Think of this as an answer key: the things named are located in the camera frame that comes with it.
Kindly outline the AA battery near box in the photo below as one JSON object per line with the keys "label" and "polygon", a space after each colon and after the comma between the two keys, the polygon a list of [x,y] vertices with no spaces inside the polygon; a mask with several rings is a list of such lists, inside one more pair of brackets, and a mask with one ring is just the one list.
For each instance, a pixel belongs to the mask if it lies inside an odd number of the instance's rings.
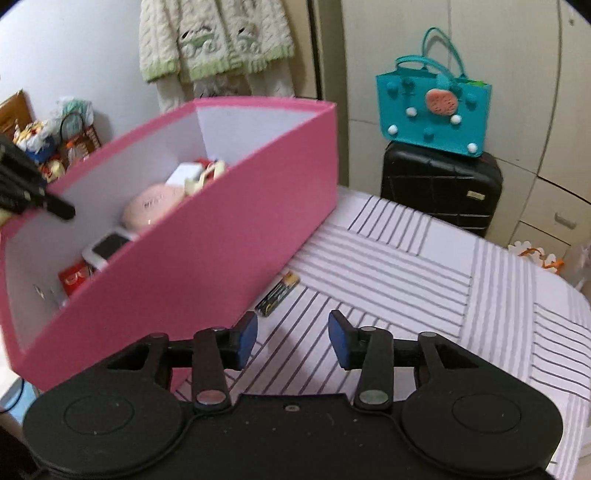
{"label": "AA battery near box", "polygon": [[293,271],[288,271],[281,277],[280,281],[264,295],[263,299],[256,304],[256,312],[263,317],[269,317],[276,307],[283,302],[283,299],[290,294],[300,282],[300,276]]}

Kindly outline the pink round label printer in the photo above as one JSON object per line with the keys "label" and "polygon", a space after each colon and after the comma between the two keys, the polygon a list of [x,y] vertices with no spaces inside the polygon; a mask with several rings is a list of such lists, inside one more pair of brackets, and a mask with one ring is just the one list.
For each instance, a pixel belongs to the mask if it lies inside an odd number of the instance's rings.
{"label": "pink round label printer", "polygon": [[184,199],[183,187],[154,184],[136,195],[124,208],[122,224],[138,233],[155,225]]}

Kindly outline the white black wifi router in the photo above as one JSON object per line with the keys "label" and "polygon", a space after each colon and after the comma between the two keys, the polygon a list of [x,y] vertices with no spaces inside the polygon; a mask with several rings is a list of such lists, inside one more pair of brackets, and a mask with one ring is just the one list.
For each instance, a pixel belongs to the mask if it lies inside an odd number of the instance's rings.
{"label": "white black wifi router", "polygon": [[82,250],[82,259],[93,269],[102,271],[111,257],[123,246],[133,242],[138,235],[122,227],[115,227],[97,241]]}

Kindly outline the beige wardrobe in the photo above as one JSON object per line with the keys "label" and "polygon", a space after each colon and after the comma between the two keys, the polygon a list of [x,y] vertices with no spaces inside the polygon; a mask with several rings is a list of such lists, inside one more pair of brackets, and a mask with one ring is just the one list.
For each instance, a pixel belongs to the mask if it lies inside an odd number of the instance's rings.
{"label": "beige wardrobe", "polygon": [[586,1],[343,1],[346,185],[389,195],[388,143],[498,163],[489,240],[590,238]]}

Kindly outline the pink cardboard box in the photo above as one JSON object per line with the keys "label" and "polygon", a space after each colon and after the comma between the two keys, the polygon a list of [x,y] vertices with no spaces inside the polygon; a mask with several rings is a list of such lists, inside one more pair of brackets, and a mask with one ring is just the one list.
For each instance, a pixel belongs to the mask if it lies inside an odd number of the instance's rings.
{"label": "pink cardboard box", "polygon": [[[217,97],[187,103],[108,143],[49,190],[75,207],[1,231],[1,327],[11,369],[48,390],[153,332],[173,340],[233,325],[338,203],[337,108]],[[126,244],[57,301],[58,273],[183,162],[225,173]],[[35,292],[39,286],[43,300]]]}

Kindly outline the silver key bunch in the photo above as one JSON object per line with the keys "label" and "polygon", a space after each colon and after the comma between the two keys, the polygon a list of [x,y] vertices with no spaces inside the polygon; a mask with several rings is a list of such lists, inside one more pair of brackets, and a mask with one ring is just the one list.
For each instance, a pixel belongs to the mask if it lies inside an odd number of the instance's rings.
{"label": "silver key bunch", "polygon": [[46,300],[47,294],[37,285],[33,285],[35,292],[40,296],[41,299]]}

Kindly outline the white charger cube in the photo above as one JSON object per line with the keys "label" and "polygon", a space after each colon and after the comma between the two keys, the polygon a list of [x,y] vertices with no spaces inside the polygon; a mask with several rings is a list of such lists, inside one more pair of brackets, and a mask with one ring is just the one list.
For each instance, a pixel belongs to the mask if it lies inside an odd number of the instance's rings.
{"label": "white charger cube", "polygon": [[165,181],[166,185],[184,187],[186,181],[196,181],[204,167],[197,162],[180,163]]}

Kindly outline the cream hair claw clip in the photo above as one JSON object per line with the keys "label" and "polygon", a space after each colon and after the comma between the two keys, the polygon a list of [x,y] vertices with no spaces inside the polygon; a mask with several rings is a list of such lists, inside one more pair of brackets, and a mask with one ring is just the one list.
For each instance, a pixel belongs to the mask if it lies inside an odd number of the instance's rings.
{"label": "cream hair claw clip", "polygon": [[184,194],[186,196],[192,196],[202,189],[213,180],[221,177],[225,171],[226,163],[222,160],[211,161],[204,167],[202,172],[194,179],[186,179],[184,181]]}

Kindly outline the cream knitted cardigan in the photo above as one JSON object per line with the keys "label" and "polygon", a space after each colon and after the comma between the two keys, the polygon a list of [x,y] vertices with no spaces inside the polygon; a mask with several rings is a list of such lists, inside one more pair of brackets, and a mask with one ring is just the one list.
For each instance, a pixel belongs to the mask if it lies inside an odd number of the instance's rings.
{"label": "cream knitted cardigan", "polygon": [[280,1],[143,1],[139,69],[162,113],[197,98],[294,97],[296,44]]}

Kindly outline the black clothes rack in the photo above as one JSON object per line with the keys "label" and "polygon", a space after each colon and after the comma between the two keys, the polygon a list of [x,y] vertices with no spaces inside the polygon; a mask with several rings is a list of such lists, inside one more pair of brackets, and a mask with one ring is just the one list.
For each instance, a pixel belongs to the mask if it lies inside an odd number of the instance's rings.
{"label": "black clothes rack", "polygon": [[315,2],[307,1],[308,6],[308,20],[310,20],[311,27],[311,52],[312,60],[315,67],[315,90],[317,90],[317,99],[324,100],[324,92],[322,92],[322,69],[320,50],[318,50],[318,28],[317,18],[315,18]]}

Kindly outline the teal tote bag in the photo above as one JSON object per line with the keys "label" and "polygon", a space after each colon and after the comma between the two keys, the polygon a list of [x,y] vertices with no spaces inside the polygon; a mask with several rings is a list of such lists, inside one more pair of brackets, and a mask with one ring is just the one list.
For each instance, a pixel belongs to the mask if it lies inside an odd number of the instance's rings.
{"label": "teal tote bag", "polygon": [[[428,56],[436,34],[455,58],[459,74]],[[422,53],[396,59],[394,69],[376,76],[383,136],[414,146],[478,157],[483,153],[492,85],[471,79],[451,38],[429,28]]]}

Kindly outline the black suitcase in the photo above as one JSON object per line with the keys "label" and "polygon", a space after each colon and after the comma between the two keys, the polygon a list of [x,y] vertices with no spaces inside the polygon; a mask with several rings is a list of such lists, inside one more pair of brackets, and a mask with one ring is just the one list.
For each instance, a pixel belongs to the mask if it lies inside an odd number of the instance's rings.
{"label": "black suitcase", "polygon": [[497,160],[390,142],[381,196],[485,237],[503,190]]}

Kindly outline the red printed paper bag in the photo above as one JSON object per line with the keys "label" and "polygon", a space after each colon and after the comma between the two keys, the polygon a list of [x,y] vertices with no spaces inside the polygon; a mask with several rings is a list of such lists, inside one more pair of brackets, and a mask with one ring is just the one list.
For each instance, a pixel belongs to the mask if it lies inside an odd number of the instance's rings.
{"label": "red printed paper bag", "polygon": [[83,259],[60,271],[58,279],[66,297],[70,298],[95,272],[96,269]]}

